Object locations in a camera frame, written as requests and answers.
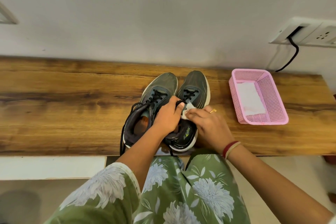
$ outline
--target white cloth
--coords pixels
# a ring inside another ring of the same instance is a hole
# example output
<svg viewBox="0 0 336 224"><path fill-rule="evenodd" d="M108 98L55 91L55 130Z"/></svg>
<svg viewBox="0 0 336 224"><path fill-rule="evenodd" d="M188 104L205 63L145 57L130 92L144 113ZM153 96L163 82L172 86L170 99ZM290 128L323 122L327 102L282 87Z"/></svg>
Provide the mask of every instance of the white cloth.
<svg viewBox="0 0 336 224"><path fill-rule="evenodd" d="M253 82L239 83L237 90L246 116L266 113Z"/></svg>
<svg viewBox="0 0 336 224"><path fill-rule="evenodd" d="M186 116L186 112L189 111L190 109L194 109L196 107L193 106L192 103L187 103L187 105L184 107L183 111L182 111L182 115L181 115L181 119L184 119L184 120L189 120Z"/></svg>
<svg viewBox="0 0 336 224"><path fill-rule="evenodd" d="M329 224L336 224L336 216L334 216L334 218L331 219L331 221L329 222Z"/></svg>

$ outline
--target white shoe sole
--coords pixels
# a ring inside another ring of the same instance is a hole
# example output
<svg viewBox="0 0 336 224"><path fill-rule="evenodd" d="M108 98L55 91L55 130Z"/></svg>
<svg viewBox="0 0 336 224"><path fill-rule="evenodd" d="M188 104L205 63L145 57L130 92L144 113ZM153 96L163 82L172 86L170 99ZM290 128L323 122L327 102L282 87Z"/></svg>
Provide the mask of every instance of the white shoe sole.
<svg viewBox="0 0 336 224"><path fill-rule="evenodd" d="M147 88L151 85L151 83L152 82L154 82L156 80L156 78L153 80L153 81L151 81L150 82L150 84L148 84L148 86L144 89L144 91L142 92L142 94L147 90ZM177 89L179 88L179 81L178 81L178 79L176 78L176 90L175 90L175 92L174 92L174 95L176 95L176 92L177 92ZM124 134L123 134L123 143L124 143L124 145L129 149L129 148L131 148L131 146L128 146L128 145L126 145L125 144L125 137L124 137Z"/></svg>
<svg viewBox="0 0 336 224"><path fill-rule="evenodd" d="M207 82L207 99L205 100L204 106L207 106L210 103L210 86L209 86L209 83L208 83L208 79L206 77L205 77L205 80ZM198 136L198 130L196 131L196 134L195 134L194 138L192 139L190 145L188 145L187 148L185 148L185 149L175 149L171 145L170 145L170 148L172 148L174 151L178 151L178 152L187 151L187 150L191 149L194 146L194 144L195 144L195 142L197 140L197 136Z"/></svg>

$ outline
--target pink basket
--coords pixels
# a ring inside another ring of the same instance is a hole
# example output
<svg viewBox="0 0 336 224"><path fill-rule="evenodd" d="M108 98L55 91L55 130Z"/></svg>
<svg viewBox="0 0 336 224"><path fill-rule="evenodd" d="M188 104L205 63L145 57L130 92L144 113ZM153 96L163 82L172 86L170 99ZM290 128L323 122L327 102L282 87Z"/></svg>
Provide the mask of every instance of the pink basket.
<svg viewBox="0 0 336 224"><path fill-rule="evenodd" d="M245 115L241 108L241 99L236 85L253 82L255 89L266 110L264 114ZM229 80L234 109L239 123L251 125L284 125L288 123L288 115L272 75L261 69L234 69Z"/></svg>

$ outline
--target sneaker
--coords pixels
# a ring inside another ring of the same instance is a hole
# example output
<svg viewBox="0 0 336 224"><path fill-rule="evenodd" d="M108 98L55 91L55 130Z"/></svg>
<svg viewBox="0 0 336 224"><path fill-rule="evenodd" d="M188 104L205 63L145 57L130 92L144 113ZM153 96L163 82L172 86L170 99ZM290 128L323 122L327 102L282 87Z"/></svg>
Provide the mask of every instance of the sneaker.
<svg viewBox="0 0 336 224"><path fill-rule="evenodd" d="M194 107L202 109L210 102L210 88L205 75L200 71L190 72L177 95L184 103L191 102ZM194 146L198 131L190 120L180 119L178 128L165 137L165 144L175 151L187 151Z"/></svg>
<svg viewBox="0 0 336 224"><path fill-rule="evenodd" d="M172 73L161 74L145 88L140 101L132 106L121 131L120 155L125 152L125 146L130 148L153 125L161 106L168 103L176 91L177 78Z"/></svg>

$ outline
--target bracelet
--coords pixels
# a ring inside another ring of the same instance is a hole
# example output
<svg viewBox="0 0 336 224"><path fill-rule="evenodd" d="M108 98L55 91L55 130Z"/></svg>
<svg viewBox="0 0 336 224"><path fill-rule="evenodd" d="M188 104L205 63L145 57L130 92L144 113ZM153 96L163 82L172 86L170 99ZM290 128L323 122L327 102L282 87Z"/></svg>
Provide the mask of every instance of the bracelet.
<svg viewBox="0 0 336 224"><path fill-rule="evenodd" d="M234 142L229 143L227 146L225 146L225 148L223 150L223 157L225 159L228 159L228 156L229 156L230 152L240 144L241 144L241 142L234 141Z"/></svg>

